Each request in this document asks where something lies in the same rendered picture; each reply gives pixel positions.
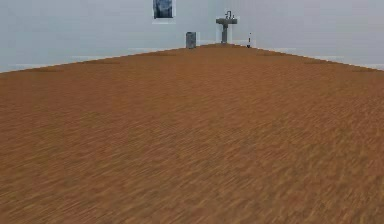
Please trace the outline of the grey pedestal sink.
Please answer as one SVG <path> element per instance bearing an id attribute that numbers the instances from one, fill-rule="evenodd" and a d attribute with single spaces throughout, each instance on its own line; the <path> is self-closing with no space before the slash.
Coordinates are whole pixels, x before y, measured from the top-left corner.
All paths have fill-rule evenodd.
<path id="1" fill-rule="evenodd" d="M 224 18 L 217 18 L 216 23 L 222 26 L 221 43 L 226 44 L 228 40 L 228 27 L 238 23 L 238 19 L 232 14 L 231 10 L 225 13 Z"/>

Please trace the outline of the framed dark wall picture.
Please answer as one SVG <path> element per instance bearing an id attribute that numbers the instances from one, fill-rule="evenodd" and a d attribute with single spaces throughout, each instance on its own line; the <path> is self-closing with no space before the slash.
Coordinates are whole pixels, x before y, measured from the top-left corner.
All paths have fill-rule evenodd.
<path id="1" fill-rule="evenodd" d="M 174 0 L 153 0 L 153 17 L 171 19 L 174 17 Z"/>

